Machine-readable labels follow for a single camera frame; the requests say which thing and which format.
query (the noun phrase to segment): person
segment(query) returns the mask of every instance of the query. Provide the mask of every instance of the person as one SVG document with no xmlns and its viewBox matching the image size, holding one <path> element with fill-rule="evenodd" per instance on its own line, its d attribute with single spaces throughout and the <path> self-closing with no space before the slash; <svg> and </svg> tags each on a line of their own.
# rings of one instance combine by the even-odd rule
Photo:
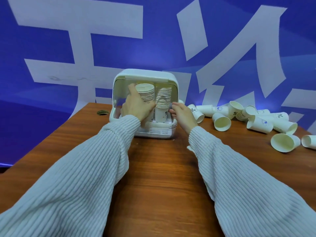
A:
<svg viewBox="0 0 316 237">
<path fill-rule="evenodd" d="M 0 215 L 1 237 L 102 236 L 133 136 L 155 106 L 133 84 L 129 90 L 120 120 L 59 159 Z M 293 189 L 199 127 L 184 104 L 173 103 L 170 113 L 189 135 L 225 236 L 316 236 L 316 213 Z"/>
</svg>

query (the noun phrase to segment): brown tabletop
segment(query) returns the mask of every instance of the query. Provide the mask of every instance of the brown tabletop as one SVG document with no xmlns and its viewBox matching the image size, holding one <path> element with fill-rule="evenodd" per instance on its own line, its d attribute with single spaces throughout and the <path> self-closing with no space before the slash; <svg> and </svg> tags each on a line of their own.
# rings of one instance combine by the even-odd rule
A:
<svg viewBox="0 0 316 237">
<path fill-rule="evenodd" d="M 89 103 L 38 146 L 0 175 L 0 213 L 10 208 L 59 158 L 96 135 L 109 117 L 98 110 L 110 105 Z M 299 146 L 283 154 L 265 135 L 232 121 L 226 132 L 216 131 L 212 119 L 201 127 L 220 138 L 278 180 L 297 191 L 316 210 L 316 151 Z M 295 135 L 308 134 L 298 128 Z M 169 140 L 134 138 L 130 168 L 116 185 L 104 236 L 224 236 L 198 171 L 188 137 L 177 127 Z"/>
</svg>

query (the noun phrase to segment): ribbed sleeve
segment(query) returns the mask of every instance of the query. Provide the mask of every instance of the ribbed sleeve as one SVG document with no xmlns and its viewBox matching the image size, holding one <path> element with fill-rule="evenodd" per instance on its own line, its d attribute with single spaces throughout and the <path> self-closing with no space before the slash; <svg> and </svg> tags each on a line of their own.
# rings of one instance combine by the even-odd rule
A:
<svg viewBox="0 0 316 237">
<path fill-rule="evenodd" d="M 9 210 L 0 236 L 102 236 L 114 185 L 128 170 L 127 151 L 140 121 L 131 115 L 59 159 Z"/>
<path fill-rule="evenodd" d="M 201 127 L 189 143 L 225 236 L 316 236 L 316 213 L 293 189 Z"/>
</svg>

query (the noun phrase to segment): blue wall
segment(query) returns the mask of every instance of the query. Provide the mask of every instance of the blue wall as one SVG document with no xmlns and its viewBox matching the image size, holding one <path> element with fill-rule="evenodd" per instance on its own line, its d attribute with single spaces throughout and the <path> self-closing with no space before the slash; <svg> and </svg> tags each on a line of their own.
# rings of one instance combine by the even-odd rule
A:
<svg viewBox="0 0 316 237">
<path fill-rule="evenodd" d="M 218 105 L 254 91 L 258 109 L 301 113 L 304 116 L 298 124 L 305 129 L 315 122 L 315 106 L 281 105 L 292 88 L 316 91 L 316 0 L 199 0 L 208 45 L 188 61 L 177 14 L 194 0 L 101 1 L 142 6 L 143 32 L 142 38 L 91 33 L 94 66 L 191 73 L 185 102 L 196 105 L 203 103 L 206 92 L 199 88 L 196 71 L 240 33 L 261 5 L 286 7 L 279 28 L 280 59 L 286 80 L 265 98 L 254 45 L 213 83 L 225 86 Z M 78 100 L 75 85 L 35 82 L 25 61 L 75 64 L 68 31 L 19 25 L 12 3 L 0 0 L 0 163 L 3 165 L 14 164 L 63 124 Z M 111 93 L 110 88 L 97 88 L 95 96 L 111 98 Z"/>
</svg>

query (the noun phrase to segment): white plastic container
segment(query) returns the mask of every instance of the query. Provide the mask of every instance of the white plastic container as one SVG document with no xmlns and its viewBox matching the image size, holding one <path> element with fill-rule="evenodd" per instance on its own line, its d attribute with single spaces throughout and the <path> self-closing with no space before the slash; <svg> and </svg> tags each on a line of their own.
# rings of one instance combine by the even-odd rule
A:
<svg viewBox="0 0 316 237">
<path fill-rule="evenodd" d="M 117 121 L 120 118 L 120 110 L 127 95 L 129 94 L 128 85 L 131 83 L 149 83 L 154 86 L 161 83 L 164 85 L 167 84 L 167 86 L 172 89 L 170 102 L 178 102 L 179 84 L 176 77 L 170 72 L 125 69 L 121 71 L 113 81 L 113 107 L 110 113 L 110 122 Z M 140 127 L 135 136 L 167 139 L 171 138 L 175 134 L 176 127 L 177 120 L 173 119 L 168 112 L 164 123 L 157 123 L 154 117 L 151 122 L 146 123 L 146 129 Z"/>
</svg>

